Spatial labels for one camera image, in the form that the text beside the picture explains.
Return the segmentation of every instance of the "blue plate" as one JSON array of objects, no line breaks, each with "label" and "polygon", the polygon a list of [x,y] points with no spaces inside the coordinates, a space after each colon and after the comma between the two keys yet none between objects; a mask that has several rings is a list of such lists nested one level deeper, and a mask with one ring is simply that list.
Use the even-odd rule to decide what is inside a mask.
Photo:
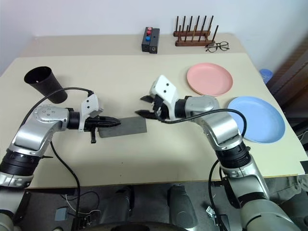
[{"label": "blue plate", "polygon": [[[247,120],[247,131],[244,137],[257,143],[273,143],[280,140],[285,132],[282,116],[268,102],[251,96],[242,96],[232,100],[230,109],[243,113]],[[236,121],[239,130],[243,131],[243,120],[235,113],[230,115]]]}]

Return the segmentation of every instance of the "pink plate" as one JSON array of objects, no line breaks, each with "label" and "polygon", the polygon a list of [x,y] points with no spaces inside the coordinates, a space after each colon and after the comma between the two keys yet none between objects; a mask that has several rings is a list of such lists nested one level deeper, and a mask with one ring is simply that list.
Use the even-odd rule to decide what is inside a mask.
[{"label": "pink plate", "polygon": [[187,72],[187,81],[195,92],[212,96],[226,93],[233,84],[232,76],[225,68],[210,63],[192,66]]}]

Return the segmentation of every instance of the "white wall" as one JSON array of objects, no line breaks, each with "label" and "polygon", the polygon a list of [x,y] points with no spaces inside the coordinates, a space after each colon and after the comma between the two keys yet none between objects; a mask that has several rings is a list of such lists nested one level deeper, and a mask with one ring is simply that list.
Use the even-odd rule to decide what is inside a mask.
[{"label": "white wall", "polygon": [[138,34],[145,26],[170,34],[177,15],[205,14],[240,39],[257,69],[275,71],[308,32],[307,0],[0,1],[0,73],[32,36]]}]

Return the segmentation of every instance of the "eyeglasses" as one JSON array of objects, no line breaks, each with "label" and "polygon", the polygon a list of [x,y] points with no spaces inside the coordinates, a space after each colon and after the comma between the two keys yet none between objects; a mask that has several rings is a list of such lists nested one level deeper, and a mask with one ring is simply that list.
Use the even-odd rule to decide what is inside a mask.
[{"label": "eyeglasses", "polygon": [[206,51],[209,51],[211,53],[217,51],[218,47],[222,50],[222,51],[226,51],[229,50],[229,43],[228,42],[218,42],[218,43],[210,43],[208,44],[205,48]]}]

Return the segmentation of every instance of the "table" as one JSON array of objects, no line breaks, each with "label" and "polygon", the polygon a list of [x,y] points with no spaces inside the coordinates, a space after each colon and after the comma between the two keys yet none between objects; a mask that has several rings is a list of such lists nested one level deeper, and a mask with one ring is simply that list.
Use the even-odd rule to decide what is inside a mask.
[{"label": "table", "polygon": [[[111,54],[107,47],[111,46],[112,40],[116,43],[119,36],[89,37],[88,40],[87,36],[76,40],[74,37],[34,40],[22,57],[15,59],[0,77],[1,158],[26,112],[42,97],[23,81],[30,69],[42,65],[49,66],[64,87],[94,90],[103,102],[105,111],[102,115],[125,118],[136,116],[136,110],[151,108],[149,103],[139,98],[148,94],[152,82],[160,74],[178,88],[180,97],[198,96],[188,86],[186,73],[194,64],[211,62],[226,68],[233,77],[232,89],[217,97],[221,107],[227,107],[235,97],[251,95],[268,101],[283,116],[240,43],[232,35],[220,36],[221,40],[223,36],[233,39],[235,48],[226,53],[205,53],[200,48],[181,50],[171,46],[171,41],[175,41],[172,36],[161,36],[159,54],[152,55],[140,51],[139,41],[135,41],[137,36],[122,36],[123,40],[131,42],[132,47],[127,43],[128,50],[115,48],[114,54]],[[99,38],[110,43],[102,45]],[[84,47],[76,51],[81,41]],[[81,50],[90,47],[90,44],[98,47],[98,53],[93,49],[92,53],[81,55]],[[119,49],[125,49],[125,46],[121,45]],[[70,90],[68,99],[59,106],[78,110],[85,98],[85,93]],[[283,118],[286,132],[280,141],[272,144],[244,141],[251,147],[250,153],[264,177],[304,174],[300,161],[308,158]],[[167,125],[154,120],[147,120],[146,124],[147,133],[103,139],[97,136],[96,144],[90,144],[88,132],[67,130],[56,133],[53,143],[59,155],[78,175],[81,186],[208,180],[210,167],[217,158],[198,125],[190,122]],[[54,156],[50,148],[45,155]],[[219,179],[217,170],[213,179]],[[74,186],[73,177],[56,158],[40,161],[30,185],[31,188]]]}]

